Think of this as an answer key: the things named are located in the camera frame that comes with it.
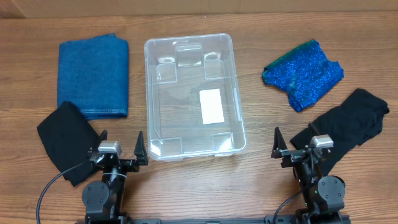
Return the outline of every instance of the black garment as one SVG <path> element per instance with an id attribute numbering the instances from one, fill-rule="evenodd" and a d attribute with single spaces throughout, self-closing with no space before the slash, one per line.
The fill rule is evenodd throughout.
<path id="1" fill-rule="evenodd" d="M 47 155 L 60 172 L 85 160 L 87 151 L 94 148 L 99 136 L 70 102 L 64 102 L 37 127 Z M 91 164 L 77 167 L 63 177 L 76 186 L 96 172 Z"/>
<path id="2" fill-rule="evenodd" d="M 313 125 L 320 134 L 328 134 L 334 142 L 328 157 L 320 161 L 323 175 L 357 144 L 362 145 L 382 131 L 382 121 L 389 112 L 387 103 L 364 89 L 356 89 L 340 106 L 319 116 Z M 312 138 L 309 128 L 294 136 L 290 142 L 304 149 Z"/>

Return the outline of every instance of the white sticker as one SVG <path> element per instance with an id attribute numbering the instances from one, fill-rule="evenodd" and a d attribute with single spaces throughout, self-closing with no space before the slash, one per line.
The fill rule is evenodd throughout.
<path id="1" fill-rule="evenodd" d="M 199 91 L 203 124 L 224 122 L 220 89 Z"/>

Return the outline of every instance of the blue cloth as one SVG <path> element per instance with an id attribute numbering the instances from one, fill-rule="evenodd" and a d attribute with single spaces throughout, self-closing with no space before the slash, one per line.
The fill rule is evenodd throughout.
<path id="1" fill-rule="evenodd" d="M 75 104 L 86 119 L 122 118 L 129 105 L 129 46 L 115 34 L 60 44 L 58 107 Z"/>
<path id="2" fill-rule="evenodd" d="M 329 61 L 315 40 L 294 48 L 262 73 L 266 85 L 288 94 L 289 104 L 297 112 L 314 105 L 343 77 L 339 63 Z"/>

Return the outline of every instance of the cable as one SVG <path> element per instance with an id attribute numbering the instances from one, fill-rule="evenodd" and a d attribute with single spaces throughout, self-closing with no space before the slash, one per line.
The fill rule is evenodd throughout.
<path id="1" fill-rule="evenodd" d="M 63 172 L 61 172 L 60 174 L 56 175 L 56 176 L 47 184 L 47 186 L 45 186 L 45 188 L 43 189 L 42 194 L 41 194 L 40 197 L 39 197 L 39 201 L 37 202 L 37 206 L 36 206 L 36 221 L 37 221 L 37 224 L 41 224 L 41 222 L 40 222 L 40 215 L 39 215 L 39 212 L 40 212 L 40 204 L 42 203 L 44 194 L 45 194 L 46 191 L 49 189 L 49 187 L 52 185 L 52 183 L 54 183 L 54 182 L 55 182 L 60 176 L 62 176 L 63 174 L 66 174 L 67 172 L 69 172 L 69 171 L 73 170 L 74 168 L 77 168 L 77 167 L 79 167 L 79 166 L 85 164 L 85 163 L 88 162 L 88 161 L 90 161 L 90 160 L 84 161 L 84 162 L 82 162 L 81 164 L 77 164 L 77 165 L 75 165 L 74 167 L 69 168 L 69 169 L 67 169 L 67 170 L 65 170 L 65 171 L 63 171 Z"/>
<path id="2" fill-rule="evenodd" d="M 283 206 L 285 206 L 287 203 L 289 203 L 291 200 L 295 199 L 297 196 L 299 196 L 304 190 L 307 190 L 310 185 L 311 185 L 311 180 L 313 177 L 313 167 L 314 167 L 314 163 L 313 163 L 313 156 L 312 156 L 312 151 L 310 151 L 310 158 L 311 158 L 311 174 L 310 174 L 310 181 L 308 182 L 308 184 L 303 187 L 301 190 L 299 190 L 298 192 L 296 192 L 295 194 L 293 194 L 291 197 L 289 197 L 288 199 L 286 199 L 286 201 L 284 201 L 281 205 L 279 205 L 278 209 L 275 211 L 274 214 L 274 218 L 272 219 L 272 223 L 276 224 L 276 220 L 277 220 L 277 216 L 279 211 L 283 208 Z"/>

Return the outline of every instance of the clear plastic box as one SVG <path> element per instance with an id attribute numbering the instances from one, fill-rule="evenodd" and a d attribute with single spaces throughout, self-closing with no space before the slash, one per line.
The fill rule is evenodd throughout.
<path id="1" fill-rule="evenodd" d="M 229 156 L 246 147 L 228 34 L 148 40 L 145 67 L 151 158 Z"/>

